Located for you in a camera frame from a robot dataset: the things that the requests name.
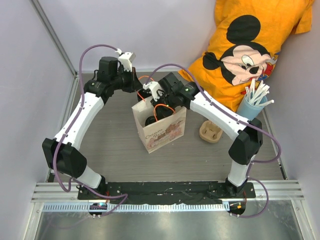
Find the printed paper takeout bag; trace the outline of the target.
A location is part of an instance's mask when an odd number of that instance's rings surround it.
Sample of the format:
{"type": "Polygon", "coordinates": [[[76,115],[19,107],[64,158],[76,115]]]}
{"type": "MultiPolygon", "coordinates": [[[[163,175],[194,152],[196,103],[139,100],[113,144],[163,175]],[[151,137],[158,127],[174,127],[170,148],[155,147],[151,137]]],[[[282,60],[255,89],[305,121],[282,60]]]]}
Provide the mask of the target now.
{"type": "MultiPolygon", "coordinates": [[[[168,94],[169,103],[169,91],[165,90],[164,87],[162,88],[163,92],[168,94]]],[[[145,126],[146,119],[153,116],[154,107],[151,104],[152,99],[153,97],[151,95],[146,98],[145,101],[141,100],[131,107],[138,135],[148,153],[152,153],[164,145],[182,137],[185,133],[187,114],[185,107],[174,106],[174,104],[169,103],[170,106],[175,107],[175,114],[145,126]]]]}

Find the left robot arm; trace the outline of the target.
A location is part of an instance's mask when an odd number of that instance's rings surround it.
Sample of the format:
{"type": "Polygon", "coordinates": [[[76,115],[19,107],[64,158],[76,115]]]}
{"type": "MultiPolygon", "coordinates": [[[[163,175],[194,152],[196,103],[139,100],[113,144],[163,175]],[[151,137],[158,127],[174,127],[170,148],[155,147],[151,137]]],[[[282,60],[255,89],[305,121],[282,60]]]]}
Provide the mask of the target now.
{"type": "Polygon", "coordinates": [[[132,66],[134,57],[132,52],[102,57],[96,78],[82,87],[78,106],[66,124],[54,138],[46,138],[42,143],[46,162],[54,173],[67,175],[88,187],[89,194],[97,200],[107,193],[106,180],[88,166],[87,159],[80,153],[81,143],[93,119],[115,91],[135,93],[142,88],[132,66]]]}

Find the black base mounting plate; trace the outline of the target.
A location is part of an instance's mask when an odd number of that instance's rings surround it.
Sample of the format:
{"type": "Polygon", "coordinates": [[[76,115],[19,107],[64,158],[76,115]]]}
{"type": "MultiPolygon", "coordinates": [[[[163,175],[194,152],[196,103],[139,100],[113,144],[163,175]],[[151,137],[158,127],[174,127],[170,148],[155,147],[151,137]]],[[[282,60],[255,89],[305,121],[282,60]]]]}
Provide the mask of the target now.
{"type": "Polygon", "coordinates": [[[254,199],[254,185],[245,183],[231,194],[226,183],[218,181],[108,182],[102,195],[128,194],[125,205],[205,205],[220,204],[223,199],[254,199]]]}

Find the aluminium corner frame post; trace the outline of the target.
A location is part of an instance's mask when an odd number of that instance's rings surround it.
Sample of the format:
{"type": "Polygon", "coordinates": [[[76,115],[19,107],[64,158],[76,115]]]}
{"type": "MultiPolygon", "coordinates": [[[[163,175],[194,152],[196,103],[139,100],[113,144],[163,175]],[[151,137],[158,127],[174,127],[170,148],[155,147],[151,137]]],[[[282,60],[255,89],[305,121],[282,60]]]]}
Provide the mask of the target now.
{"type": "Polygon", "coordinates": [[[46,29],[49,37],[53,41],[56,49],[58,50],[60,56],[62,57],[64,63],[66,64],[67,68],[69,69],[71,74],[74,77],[76,77],[78,72],[76,71],[69,56],[67,55],[67,52],[66,52],[65,48],[63,47],[63,45],[62,45],[56,31],[54,30],[47,14],[45,13],[40,1],[39,0],[30,0],[29,2],[31,3],[32,7],[34,8],[35,12],[37,13],[40,21],[42,22],[44,28],[46,29]]]}

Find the orange Mickey Mouse pillow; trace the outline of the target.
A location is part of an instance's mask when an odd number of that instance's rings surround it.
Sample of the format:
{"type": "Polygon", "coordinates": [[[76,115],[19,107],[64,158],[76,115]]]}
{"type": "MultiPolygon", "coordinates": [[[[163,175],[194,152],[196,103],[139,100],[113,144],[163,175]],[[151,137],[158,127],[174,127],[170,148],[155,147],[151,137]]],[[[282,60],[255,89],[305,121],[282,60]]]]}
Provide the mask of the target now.
{"type": "Polygon", "coordinates": [[[272,74],[287,38],[311,30],[312,8],[311,0],[218,0],[207,49],[179,74],[236,111],[245,88],[272,74]]]}

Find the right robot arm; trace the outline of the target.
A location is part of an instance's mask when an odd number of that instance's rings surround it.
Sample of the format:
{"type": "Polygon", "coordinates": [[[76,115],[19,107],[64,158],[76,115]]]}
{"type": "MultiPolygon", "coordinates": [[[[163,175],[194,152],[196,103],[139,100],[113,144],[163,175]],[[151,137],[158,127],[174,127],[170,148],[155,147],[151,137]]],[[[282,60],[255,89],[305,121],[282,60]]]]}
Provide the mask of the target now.
{"type": "Polygon", "coordinates": [[[143,90],[151,94],[154,106],[172,109],[185,107],[202,115],[229,136],[232,145],[228,154],[232,163],[224,187],[227,196],[236,198],[242,194],[248,181],[249,165],[263,144],[261,121],[237,115],[213,99],[195,82],[183,84],[173,73],[159,81],[145,83],[143,90]]]}

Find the white wrapped straws bundle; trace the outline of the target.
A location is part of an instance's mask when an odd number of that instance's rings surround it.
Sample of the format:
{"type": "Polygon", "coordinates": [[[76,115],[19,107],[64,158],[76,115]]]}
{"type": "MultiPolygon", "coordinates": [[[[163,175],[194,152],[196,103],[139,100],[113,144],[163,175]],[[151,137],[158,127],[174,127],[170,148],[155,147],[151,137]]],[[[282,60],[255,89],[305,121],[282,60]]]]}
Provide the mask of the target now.
{"type": "Polygon", "coordinates": [[[245,87],[244,99],[248,102],[248,104],[253,107],[265,107],[273,104],[275,102],[273,99],[263,102],[263,98],[270,93],[270,86],[265,84],[263,80],[259,82],[257,87],[256,83],[257,81],[252,79],[250,85],[245,87]]]}

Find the blue straw holder cup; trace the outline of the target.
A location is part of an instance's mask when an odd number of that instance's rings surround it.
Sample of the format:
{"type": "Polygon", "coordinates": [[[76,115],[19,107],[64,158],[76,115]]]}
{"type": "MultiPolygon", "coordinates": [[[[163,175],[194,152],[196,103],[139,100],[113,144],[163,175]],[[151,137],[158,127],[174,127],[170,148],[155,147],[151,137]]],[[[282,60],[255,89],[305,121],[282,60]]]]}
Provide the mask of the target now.
{"type": "Polygon", "coordinates": [[[263,106],[256,106],[249,103],[246,97],[243,98],[239,107],[237,108],[236,113],[248,120],[252,121],[258,116],[258,114],[264,109],[263,106]]]}

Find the black coffee cup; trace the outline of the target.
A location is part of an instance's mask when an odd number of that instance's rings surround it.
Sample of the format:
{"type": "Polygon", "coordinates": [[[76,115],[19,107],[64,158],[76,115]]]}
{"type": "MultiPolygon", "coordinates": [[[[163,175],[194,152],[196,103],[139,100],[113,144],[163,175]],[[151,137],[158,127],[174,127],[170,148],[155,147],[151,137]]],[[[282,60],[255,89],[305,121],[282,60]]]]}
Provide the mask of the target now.
{"type": "Polygon", "coordinates": [[[145,101],[146,98],[150,97],[152,94],[144,89],[140,89],[137,93],[137,100],[140,101],[145,101]]]}

